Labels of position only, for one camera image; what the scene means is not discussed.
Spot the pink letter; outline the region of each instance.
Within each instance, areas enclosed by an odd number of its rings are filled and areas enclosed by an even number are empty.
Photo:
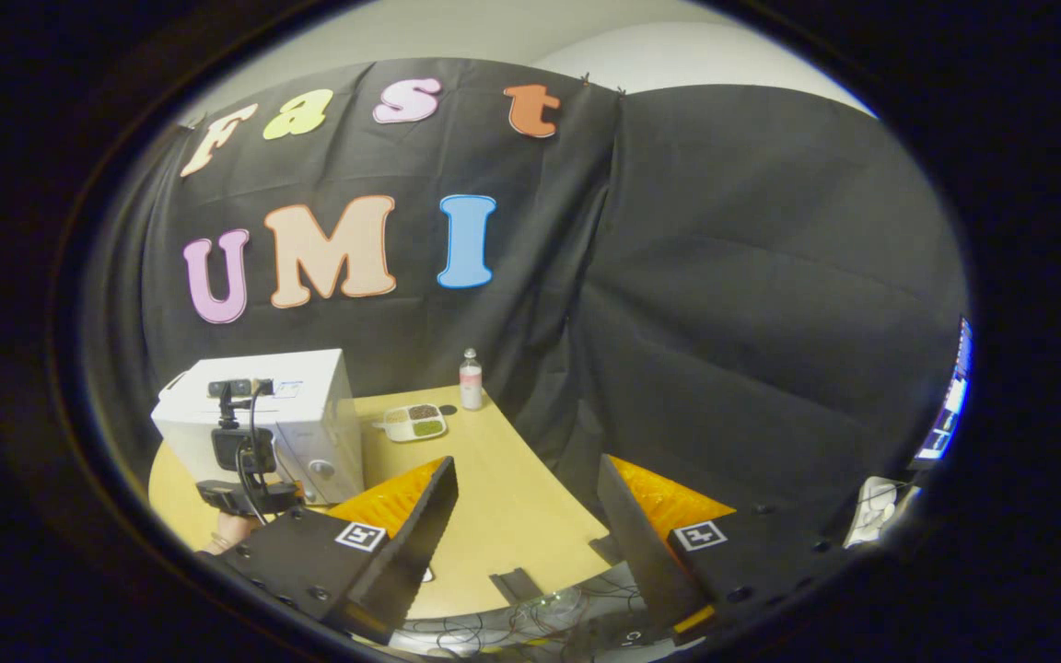
[[[436,98],[425,92],[441,91],[441,82],[435,78],[417,78],[393,83],[383,89],[371,117],[380,124],[392,122],[419,122],[436,112]]]
[[[207,281],[207,254],[211,240],[195,240],[182,248],[186,259],[186,281],[191,289],[191,302],[198,317],[207,322],[224,325],[240,317],[248,304],[248,289],[244,283],[244,244],[248,243],[247,230],[232,230],[220,235],[220,248],[227,260],[227,299],[211,297]]]

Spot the clear plastic object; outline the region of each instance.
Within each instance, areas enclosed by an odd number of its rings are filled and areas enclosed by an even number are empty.
[[[468,348],[460,364],[460,407],[466,409],[481,409],[481,365],[476,356],[474,349]]]

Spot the plastic tray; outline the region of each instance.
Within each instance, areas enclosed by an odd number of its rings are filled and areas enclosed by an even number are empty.
[[[450,429],[441,409],[431,403],[407,404],[383,413],[383,420],[375,424],[383,429],[393,442],[414,442],[442,436]]]

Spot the white device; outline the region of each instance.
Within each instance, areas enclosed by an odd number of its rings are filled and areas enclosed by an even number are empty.
[[[151,419],[195,483],[240,482],[236,471],[220,467],[211,441],[220,426],[212,385],[223,381],[249,381],[254,387],[274,381],[274,394],[256,402],[256,428],[273,434],[277,471],[265,475],[269,483],[302,483],[309,504],[342,503],[363,492],[359,418],[342,351],[206,359],[170,381]],[[240,429],[248,431],[248,411],[234,414]]]

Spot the black curtain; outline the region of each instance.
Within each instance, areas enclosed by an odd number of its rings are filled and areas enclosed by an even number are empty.
[[[125,185],[107,207],[105,222],[88,241],[94,250],[88,252],[76,291],[81,302],[92,302],[81,307],[74,327],[80,329],[74,339],[80,351],[72,352],[76,368],[84,374],[84,383],[110,377],[107,395],[102,398],[116,399],[125,407],[110,408],[114,418],[122,420],[102,425],[102,439],[107,453],[117,458],[118,470],[132,474],[140,486],[150,483],[150,470],[161,443],[150,413],[166,383],[156,372],[150,349],[173,343],[173,336],[144,334],[150,308],[158,308],[158,294],[142,289],[150,268],[146,247],[151,229],[171,219],[166,192],[193,138],[185,126],[170,126],[156,135],[146,154],[134,163]],[[92,372],[97,379],[91,378]],[[89,398],[89,390],[70,389],[68,394],[81,399],[76,404],[85,412],[101,409],[101,404]],[[134,434],[112,436],[110,428]]]
[[[376,122],[383,88],[413,78],[439,80],[436,112]],[[502,91],[527,84],[561,101],[544,109],[550,138],[506,119]],[[335,93],[324,124],[262,138],[284,102],[315,88]],[[251,102],[211,163],[180,177],[207,124]],[[910,156],[876,119],[788,89],[622,97],[515,65],[396,59],[288,81],[159,149],[140,213],[117,217],[125,230],[101,245],[140,274],[121,285],[140,307],[144,413],[202,357],[343,348],[353,392],[379,395],[450,385],[474,347],[493,401],[594,509],[602,452],[731,505],[837,507],[922,440],[968,314],[952,220]],[[476,289],[436,282],[438,203],[455,193],[498,205],[493,277]],[[396,289],[271,304],[265,214],[305,205],[329,234],[367,194],[395,198]],[[181,251],[237,227],[249,233],[248,307],[212,325],[191,303]],[[226,297],[219,248],[209,276]],[[136,329],[134,315],[118,324]],[[129,352],[138,341],[112,343]],[[135,466],[152,444],[129,450]]]

